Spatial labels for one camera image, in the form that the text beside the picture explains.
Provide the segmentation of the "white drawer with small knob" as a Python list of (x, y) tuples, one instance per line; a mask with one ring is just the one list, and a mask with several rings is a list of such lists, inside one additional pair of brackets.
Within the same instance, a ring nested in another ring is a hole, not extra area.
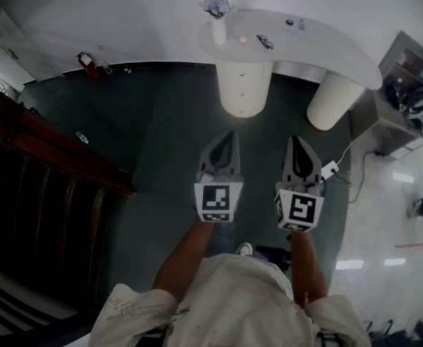
[(237, 105), (235, 103), (229, 103), (229, 104), (222, 104), (222, 106), (223, 106), (223, 109), (230, 115), (236, 118), (247, 119), (261, 113), (265, 107), (265, 104)]
[(268, 86), (261, 84), (219, 85), (221, 97), (226, 102), (264, 103), (268, 96)]

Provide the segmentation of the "pale blue flower bunch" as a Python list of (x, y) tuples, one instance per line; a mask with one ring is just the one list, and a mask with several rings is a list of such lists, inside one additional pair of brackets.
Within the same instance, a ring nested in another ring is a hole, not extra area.
[(200, 7), (215, 19), (220, 19), (234, 11), (234, 5), (229, 0), (202, 0)]

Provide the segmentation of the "person's left forearm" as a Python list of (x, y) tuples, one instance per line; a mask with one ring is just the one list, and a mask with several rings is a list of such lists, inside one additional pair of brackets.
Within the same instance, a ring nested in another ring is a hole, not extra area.
[(183, 299), (192, 284), (213, 235), (214, 224), (196, 220), (162, 264), (152, 289)]

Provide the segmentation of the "wooden staircase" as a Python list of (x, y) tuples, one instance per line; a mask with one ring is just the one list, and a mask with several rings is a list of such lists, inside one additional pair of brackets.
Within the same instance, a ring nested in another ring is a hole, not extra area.
[(133, 175), (0, 93), (0, 347), (64, 345), (97, 307)]

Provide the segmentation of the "wooden cube shelf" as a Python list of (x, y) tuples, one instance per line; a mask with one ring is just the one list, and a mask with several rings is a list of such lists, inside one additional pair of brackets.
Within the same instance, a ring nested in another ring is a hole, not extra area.
[(405, 93), (423, 87), (423, 47), (401, 31), (379, 65), (383, 84), (394, 82)]

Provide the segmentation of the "dark green carpet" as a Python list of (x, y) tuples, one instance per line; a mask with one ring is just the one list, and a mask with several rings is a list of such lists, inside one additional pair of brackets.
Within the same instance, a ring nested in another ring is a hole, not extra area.
[(117, 283), (148, 290), (163, 261), (190, 227), (193, 184), (202, 149), (229, 130), (239, 135), (244, 190), (235, 221), (217, 227), (210, 254), (247, 241), (283, 248), (287, 233), (275, 221), (273, 190), (281, 178), (287, 140), (307, 141), (323, 163), (341, 162), (347, 175), (349, 119), (327, 132), (313, 129), (306, 110), (318, 86), (272, 76), (261, 113), (238, 119), (223, 110), (211, 65), (147, 64), (116, 71), (100, 82), (76, 71), (66, 77), (29, 82), (20, 101), (52, 127), (78, 139), (134, 175), (133, 197), (108, 222), (98, 300)]

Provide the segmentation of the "person's right forearm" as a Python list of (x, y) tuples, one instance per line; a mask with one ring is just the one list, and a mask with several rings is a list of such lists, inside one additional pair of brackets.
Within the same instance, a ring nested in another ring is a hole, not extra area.
[(291, 235), (291, 274), (294, 301), (303, 309), (328, 295), (328, 286), (310, 233)]

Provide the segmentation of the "white door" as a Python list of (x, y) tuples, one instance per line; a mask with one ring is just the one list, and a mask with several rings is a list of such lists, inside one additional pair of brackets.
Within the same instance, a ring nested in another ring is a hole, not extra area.
[(0, 9), (0, 46), (36, 81), (62, 76), (60, 68), (15, 25), (3, 9)]

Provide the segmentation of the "grey and black backpack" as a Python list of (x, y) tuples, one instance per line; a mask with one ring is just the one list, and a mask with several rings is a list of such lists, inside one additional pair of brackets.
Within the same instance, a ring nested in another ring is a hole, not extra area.
[(423, 87), (407, 93), (396, 81), (385, 85), (385, 98), (406, 123), (423, 134)]

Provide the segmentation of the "grey low cabinet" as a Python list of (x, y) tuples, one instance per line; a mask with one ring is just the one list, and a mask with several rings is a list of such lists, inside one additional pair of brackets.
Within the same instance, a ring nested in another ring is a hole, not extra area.
[(379, 92), (366, 91), (349, 113), (351, 140), (374, 140), (375, 150), (399, 159), (423, 147), (423, 134), (410, 126)]

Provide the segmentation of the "white vase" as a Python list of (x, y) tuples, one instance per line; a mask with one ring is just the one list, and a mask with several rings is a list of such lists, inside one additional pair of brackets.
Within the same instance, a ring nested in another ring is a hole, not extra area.
[(223, 45), (227, 39), (226, 22), (224, 17), (211, 18), (211, 33), (216, 45)]

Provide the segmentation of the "black waist pouch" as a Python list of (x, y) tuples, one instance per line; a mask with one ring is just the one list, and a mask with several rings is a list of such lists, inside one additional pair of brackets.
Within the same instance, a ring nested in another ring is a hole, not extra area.
[(268, 262), (276, 265), (284, 274), (291, 267), (291, 252), (288, 250), (258, 245), (256, 251)]

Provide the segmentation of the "person's white shirt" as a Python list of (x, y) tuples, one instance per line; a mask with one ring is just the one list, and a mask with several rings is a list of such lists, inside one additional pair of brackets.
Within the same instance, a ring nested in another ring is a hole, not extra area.
[(159, 289), (140, 294), (115, 286), (88, 345), (135, 347), (162, 335), (165, 347), (320, 347), (322, 333), (345, 347), (371, 347), (345, 296), (299, 307), (275, 265), (220, 254), (202, 261), (181, 301)]

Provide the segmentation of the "white curved table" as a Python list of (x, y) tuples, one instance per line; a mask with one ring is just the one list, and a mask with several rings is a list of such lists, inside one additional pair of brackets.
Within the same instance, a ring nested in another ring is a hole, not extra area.
[[(307, 109), (309, 123), (318, 130), (331, 129), (365, 90), (378, 90), (383, 77), (372, 57), (347, 34), (316, 20), (282, 12), (243, 10), (224, 16), (227, 39), (216, 45), (210, 21), (198, 32), (201, 49), (215, 60), (235, 62), (272, 61), (303, 64), (325, 70), (320, 86)], [(304, 20), (304, 30), (299, 20)], [(293, 20), (287, 25), (286, 20)], [(264, 35), (274, 49), (266, 49), (257, 39)], [(246, 43), (239, 38), (247, 37)]]

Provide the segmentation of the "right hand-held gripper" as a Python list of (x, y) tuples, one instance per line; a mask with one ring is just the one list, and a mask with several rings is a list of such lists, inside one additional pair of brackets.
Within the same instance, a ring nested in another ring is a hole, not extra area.
[[(320, 181), (321, 162), (313, 148), (301, 137), (289, 137), (283, 162), (283, 181)], [(307, 233), (317, 227), (325, 195), (325, 182), (275, 185), (277, 227)]]

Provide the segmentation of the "red fire extinguisher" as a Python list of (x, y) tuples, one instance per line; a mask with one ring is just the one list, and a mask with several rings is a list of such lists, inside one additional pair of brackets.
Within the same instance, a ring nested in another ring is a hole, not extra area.
[(87, 72), (92, 80), (98, 81), (101, 79), (101, 75), (97, 69), (97, 66), (85, 52), (80, 52), (77, 55), (77, 60), (80, 66)]

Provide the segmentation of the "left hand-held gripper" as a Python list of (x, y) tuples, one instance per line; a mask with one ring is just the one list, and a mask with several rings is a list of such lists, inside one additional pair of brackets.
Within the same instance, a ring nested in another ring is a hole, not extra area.
[(200, 155), (199, 171), (206, 171), (198, 173), (194, 184), (195, 209), (200, 220), (233, 222), (244, 179), (212, 174), (240, 174), (239, 136), (235, 131), (224, 132), (206, 145)]

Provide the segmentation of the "white power strip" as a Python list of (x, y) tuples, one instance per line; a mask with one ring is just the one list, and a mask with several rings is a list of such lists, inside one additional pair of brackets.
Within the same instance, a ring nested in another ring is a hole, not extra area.
[(321, 169), (321, 175), (324, 180), (328, 180), (331, 176), (335, 175), (338, 172), (338, 164), (332, 160), (331, 162), (327, 163)]

